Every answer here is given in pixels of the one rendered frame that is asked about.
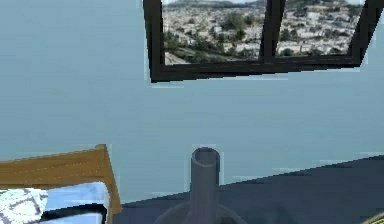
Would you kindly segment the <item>wooden bed with blue bedding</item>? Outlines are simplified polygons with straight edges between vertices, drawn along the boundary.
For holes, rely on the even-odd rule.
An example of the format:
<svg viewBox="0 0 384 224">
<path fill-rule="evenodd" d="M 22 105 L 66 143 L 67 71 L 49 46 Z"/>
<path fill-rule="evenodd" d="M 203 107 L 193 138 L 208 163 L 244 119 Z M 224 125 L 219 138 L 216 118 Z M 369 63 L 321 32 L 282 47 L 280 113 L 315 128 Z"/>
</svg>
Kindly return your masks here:
<svg viewBox="0 0 384 224">
<path fill-rule="evenodd" d="M 52 189 L 89 182 L 103 182 L 110 196 L 108 224 L 122 211 L 107 146 L 93 149 L 0 161 L 0 189 L 32 187 Z"/>
</svg>

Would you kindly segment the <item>black framed window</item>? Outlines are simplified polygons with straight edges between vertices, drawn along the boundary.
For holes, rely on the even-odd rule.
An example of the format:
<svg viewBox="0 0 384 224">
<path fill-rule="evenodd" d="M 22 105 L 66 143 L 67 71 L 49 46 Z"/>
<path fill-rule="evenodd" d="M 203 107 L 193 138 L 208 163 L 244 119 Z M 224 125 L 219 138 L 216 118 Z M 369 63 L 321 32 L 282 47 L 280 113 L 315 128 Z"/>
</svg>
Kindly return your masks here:
<svg viewBox="0 0 384 224">
<path fill-rule="evenodd" d="M 286 0 L 267 0 L 256 61 L 165 63 L 161 0 L 143 0 L 150 80 L 153 83 L 359 67 L 384 10 L 384 0 L 366 0 L 348 51 L 341 55 L 278 57 L 276 47 Z"/>
</svg>

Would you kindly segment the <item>white patterned pillow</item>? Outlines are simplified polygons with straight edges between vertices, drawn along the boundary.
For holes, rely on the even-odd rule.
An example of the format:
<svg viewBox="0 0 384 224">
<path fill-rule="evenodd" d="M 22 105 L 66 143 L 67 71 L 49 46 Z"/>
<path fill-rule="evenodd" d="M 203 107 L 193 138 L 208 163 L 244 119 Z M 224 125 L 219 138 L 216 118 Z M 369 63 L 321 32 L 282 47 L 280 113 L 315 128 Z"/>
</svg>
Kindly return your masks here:
<svg viewBox="0 0 384 224">
<path fill-rule="evenodd" d="M 38 224 L 48 192 L 35 188 L 0 190 L 0 224 Z"/>
</svg>

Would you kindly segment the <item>yellow striped object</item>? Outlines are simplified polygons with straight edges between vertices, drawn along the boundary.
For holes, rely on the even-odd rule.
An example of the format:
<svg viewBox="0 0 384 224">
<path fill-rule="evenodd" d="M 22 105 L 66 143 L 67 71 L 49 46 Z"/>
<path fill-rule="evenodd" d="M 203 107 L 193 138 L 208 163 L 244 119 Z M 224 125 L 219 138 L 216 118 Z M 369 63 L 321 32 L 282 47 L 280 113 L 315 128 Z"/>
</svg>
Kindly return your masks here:
<svg viewBox="0 0 384 224">
<path fill-rule="evenodd" d="M 384 224 L 384 212 L 374 215 L 363 221 L 361 224 Z"/>
</svg>

